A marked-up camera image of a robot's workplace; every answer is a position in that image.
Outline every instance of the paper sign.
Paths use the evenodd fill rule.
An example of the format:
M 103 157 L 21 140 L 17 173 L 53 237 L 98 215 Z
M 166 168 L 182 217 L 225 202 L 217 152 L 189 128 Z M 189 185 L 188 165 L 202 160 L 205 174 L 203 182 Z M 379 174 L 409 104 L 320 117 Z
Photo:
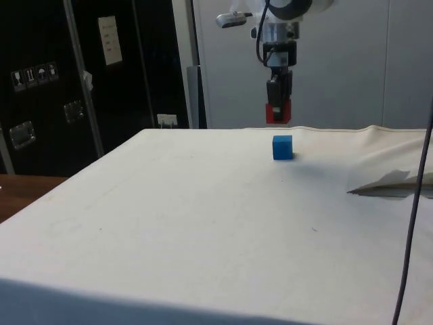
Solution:
M 98 18 L 102 47 L 106 58 L 106 65 L 122 62 L 119 36 L 117 33 L 116 17 Z

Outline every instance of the white tablecloth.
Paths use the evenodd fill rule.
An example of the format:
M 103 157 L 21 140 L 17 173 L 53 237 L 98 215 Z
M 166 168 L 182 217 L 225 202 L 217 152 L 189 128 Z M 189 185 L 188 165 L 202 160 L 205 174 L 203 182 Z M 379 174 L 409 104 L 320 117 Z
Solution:
M 283 134 L 295 161 L 272 159 Z M 390 324 L 412 198 L 346 192 L 423 138 L 143 131 L 0 225 L 0 324 Z M 432 216 L 421 200 L 401 324 L 433 320 Z

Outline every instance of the wooden table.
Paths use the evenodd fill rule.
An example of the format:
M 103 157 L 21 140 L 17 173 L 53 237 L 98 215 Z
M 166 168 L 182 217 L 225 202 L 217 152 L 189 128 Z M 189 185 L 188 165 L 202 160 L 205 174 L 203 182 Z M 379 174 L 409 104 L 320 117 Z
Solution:
M 0 175 L 0 223 L 66 180 L 63 177 Z

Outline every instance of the black cable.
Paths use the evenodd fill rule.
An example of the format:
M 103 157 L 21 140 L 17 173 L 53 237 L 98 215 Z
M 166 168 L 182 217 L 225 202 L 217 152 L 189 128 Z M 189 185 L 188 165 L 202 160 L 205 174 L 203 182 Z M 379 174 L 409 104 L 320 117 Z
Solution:
M 421 195 L 422 181 L 424 178 L 424 169 L 426 167 L 427 153 L 428 153 L 428 147 L 430 145 L 430 138 L 432 136 L 432 129 L 433 129 L 433 102 L 432 102 L 432 107 L 430 109 L 430 120 L 429 120 L 429 125 L 427 127 L 427 132 L 426 132 L 426 140 L 424 142 L 424 147 L 423 147 L 422 155 L 421 155 L 421 162 L 419 164 L 417 185 L 416 185 L 416 189 L 415 189 L 415 197 L 413 198 L 411 220 L 409 222 L 409 230 L 407 232 L 405 262 L 403 264 L 403 274 L 401 276 L 400 291 L 398 292 L 398 299 L 397 299 L 397 304 L 395 307 L 394 318 L 392 319 L 392 325 L 398 324 L 398 318 L 400 317 L 401 306 L 403 304 L 403 298 L 405 296 L 407 274 L 409 273 L 409 262 L 411 259 L 413 231 L 415 229 L 415 221 L 417 219 L 419 197 Z
M 258 24 L 258 31 L 257 31 L 256 54 L 257 54 L 258 60 L 262 63 L 263 63 L 263 59 L 262 59 L 262 56 L 260 54 L 260 39 L 262 37 L 263 24 L 265 23 L 266 13 L 268 12 L 270 4 L 271 4 L 271 0 L 266 0 L 265 8 L 263 10 L 262 18 L 260 19 L 260 24 Z

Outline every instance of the metal latch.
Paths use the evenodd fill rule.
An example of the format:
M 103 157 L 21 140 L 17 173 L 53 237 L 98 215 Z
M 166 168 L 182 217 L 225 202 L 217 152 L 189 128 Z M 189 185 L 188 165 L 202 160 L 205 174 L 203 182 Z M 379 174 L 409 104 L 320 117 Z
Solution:
M 64 105 L 63 110 L 68 124 L 73 124 L 84 117 L 84 107 L 80 100 Z
M 27 121 L 9 130 L 12 145 L 15 150 L 21 150 L 36 141 L 32 121 Z

